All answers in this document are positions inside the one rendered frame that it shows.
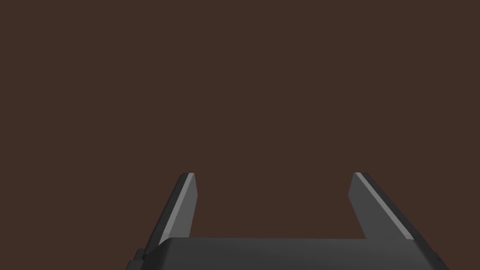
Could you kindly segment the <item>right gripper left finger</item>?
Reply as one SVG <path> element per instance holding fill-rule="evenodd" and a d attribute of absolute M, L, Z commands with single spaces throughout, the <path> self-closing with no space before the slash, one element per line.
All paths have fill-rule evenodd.
<path fill-rule="evenodd" d="M 190 235 L 197 195 L 195 174 L 181 174 L 148 239 L 145 255 L 168 238 Z"/>

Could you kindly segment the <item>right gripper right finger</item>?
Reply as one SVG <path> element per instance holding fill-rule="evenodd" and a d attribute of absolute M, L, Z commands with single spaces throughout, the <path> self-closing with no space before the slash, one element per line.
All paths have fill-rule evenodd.
<path fill-rule="evenodd" d="M 368 173 L 353 174 L 348 198 L 367 239 L 423 239 Z"/>

